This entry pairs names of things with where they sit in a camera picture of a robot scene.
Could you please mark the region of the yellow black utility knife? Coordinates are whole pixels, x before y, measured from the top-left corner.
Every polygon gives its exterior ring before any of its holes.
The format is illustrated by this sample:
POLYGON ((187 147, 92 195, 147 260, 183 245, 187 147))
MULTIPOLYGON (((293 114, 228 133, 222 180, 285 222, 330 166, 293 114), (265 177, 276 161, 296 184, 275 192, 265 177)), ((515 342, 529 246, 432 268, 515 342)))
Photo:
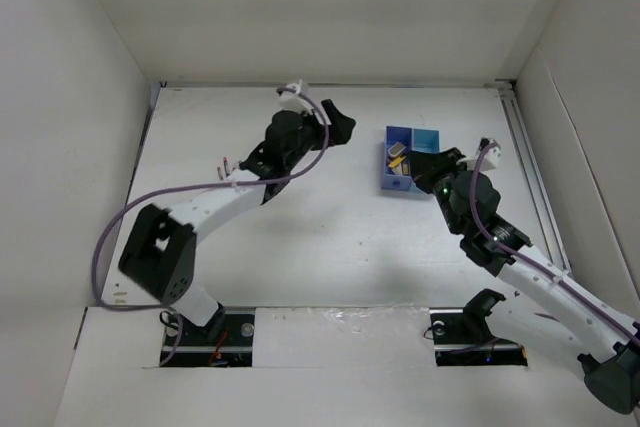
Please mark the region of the yellow black utility knife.
POLYGON ((396 167, 398 167, 399 165, 401 165, 401 164, 402 164, 402 162, 403 162, 404 160, 405 160, 405 156, 398 157, 398 158, 396 158, 396 159, 392 160, 392 161, 388 164, 388 167, 389 167, 390 169, 395 169, 396 167))

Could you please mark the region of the pink eraser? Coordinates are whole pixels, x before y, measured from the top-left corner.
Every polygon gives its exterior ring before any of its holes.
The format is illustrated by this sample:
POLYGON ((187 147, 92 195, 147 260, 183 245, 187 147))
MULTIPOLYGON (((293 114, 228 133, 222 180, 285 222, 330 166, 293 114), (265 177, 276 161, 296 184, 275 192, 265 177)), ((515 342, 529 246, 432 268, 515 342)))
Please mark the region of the pink eraser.
POLYGON ((403 154, 405 150, 406 146, 404 144, 402 144, 401 142, 396 142, 388 148, 387 155, 389 158, 396 158, 403 154))

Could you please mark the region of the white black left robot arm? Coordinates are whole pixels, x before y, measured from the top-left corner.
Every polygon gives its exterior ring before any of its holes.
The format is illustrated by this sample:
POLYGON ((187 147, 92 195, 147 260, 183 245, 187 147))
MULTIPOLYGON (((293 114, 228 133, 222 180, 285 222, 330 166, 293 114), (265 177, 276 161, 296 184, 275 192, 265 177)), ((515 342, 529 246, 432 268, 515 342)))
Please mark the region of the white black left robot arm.
POLYGON ((199 342, 216 341, 224 324, 223 306, 194 281, 199 242, 278 195, 308 152, 349 142, 355 120, 329 99, 321 106, 327 125, 299 100, 275 113, 264 140, 230 174, 225 187, 169 208, 151 204, 139 211, 118 269, 160 304, 177 311, 199 342))

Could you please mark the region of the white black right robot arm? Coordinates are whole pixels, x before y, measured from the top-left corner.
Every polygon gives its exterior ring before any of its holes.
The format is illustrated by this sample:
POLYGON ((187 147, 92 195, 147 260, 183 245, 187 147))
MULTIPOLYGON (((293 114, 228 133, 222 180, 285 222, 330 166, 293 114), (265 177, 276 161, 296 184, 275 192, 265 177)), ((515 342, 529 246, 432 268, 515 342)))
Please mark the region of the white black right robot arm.
POLYGON ((505 296, 485 289, 469 301, 465 334, 532 349, 576 375, 610 410, 633 413, 639 406, 638 320, 577 283, 499 215, 501 195, 486 173, 500 157, 492 139, 483 139, 473 157, 456 148, 408 155, 414 183, 436 198, 466 257, 514 290, 505 296))

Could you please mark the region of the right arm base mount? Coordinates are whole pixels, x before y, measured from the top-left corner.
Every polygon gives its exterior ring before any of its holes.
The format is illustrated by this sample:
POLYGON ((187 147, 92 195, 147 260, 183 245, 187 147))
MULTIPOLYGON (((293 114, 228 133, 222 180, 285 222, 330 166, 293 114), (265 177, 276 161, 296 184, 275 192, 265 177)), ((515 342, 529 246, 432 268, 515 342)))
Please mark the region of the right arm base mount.
POLYGON ((503 294, 484 289, 462 307, 430 308, 430 325, 423 338, 433 344, 436 365, 527 367, 525 349, 494 336, 487 324, 493 308, 505 301, 503 294))

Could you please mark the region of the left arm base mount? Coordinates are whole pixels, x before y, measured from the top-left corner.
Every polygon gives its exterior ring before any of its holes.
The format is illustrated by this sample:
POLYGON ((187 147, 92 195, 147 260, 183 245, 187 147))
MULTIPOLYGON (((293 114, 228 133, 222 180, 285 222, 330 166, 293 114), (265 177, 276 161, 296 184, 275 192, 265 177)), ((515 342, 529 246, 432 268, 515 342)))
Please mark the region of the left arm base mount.
POLYGON ((198 327, 187 319, 179 320, 169 311, 162 311, 159 320, 164 337, 159 354, 159 366, 167 368, 244 368, 253 364, 255 333, 254 308, 223 309, 212 325, 198 327))

